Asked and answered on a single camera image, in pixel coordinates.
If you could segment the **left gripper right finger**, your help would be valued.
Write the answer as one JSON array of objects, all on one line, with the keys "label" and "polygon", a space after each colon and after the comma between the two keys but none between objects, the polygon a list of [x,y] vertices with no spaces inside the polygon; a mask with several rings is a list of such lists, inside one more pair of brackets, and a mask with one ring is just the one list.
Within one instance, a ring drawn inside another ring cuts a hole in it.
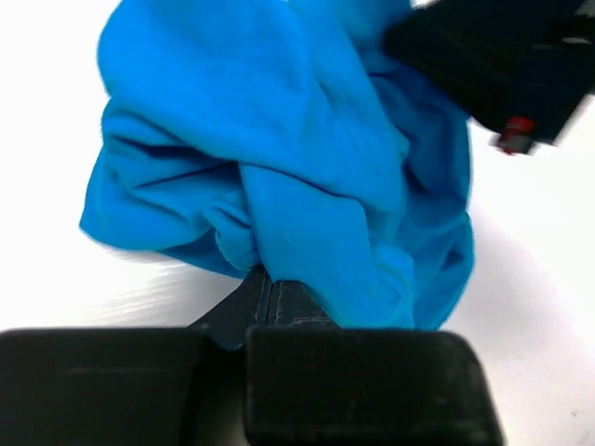
[{"label": "left gripper right finger", "polygon": [[340,329],[277,282],[245,344],[252,445],[501,445],[483,368],[450,332]]}]

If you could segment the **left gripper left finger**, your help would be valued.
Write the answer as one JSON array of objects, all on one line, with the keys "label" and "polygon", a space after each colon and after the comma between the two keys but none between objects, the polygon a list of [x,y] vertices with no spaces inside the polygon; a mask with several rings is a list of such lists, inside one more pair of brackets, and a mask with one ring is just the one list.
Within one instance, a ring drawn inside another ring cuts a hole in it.
[{"label": "left gripper left finger", "polygon": [[241,370],[268,306],[262,268],[178,328],[19,329],[1,335],[5,445],[190,445],[213,389]]}]

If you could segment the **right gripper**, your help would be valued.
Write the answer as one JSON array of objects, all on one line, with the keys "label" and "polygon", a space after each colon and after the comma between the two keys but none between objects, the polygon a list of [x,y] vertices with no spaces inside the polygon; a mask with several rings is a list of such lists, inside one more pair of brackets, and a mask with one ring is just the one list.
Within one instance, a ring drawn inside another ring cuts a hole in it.
[{"label": "right gripper", "polygon": [[435,1],[384,34],[506,153],[554,145],[594,92],[591,1]]}]

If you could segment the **blue t-shirt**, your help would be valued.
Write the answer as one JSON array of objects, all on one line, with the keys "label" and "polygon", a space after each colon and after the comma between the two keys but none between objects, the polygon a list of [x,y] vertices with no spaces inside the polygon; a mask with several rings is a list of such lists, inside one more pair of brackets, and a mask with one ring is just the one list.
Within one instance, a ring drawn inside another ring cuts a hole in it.
[{"label": "blue t-shirt", "polygon": [[474,262],[467,117],[383,54],[409,11],[120,3],[81,229],[232,277],[261,265],[343,327],[439,328]]}]

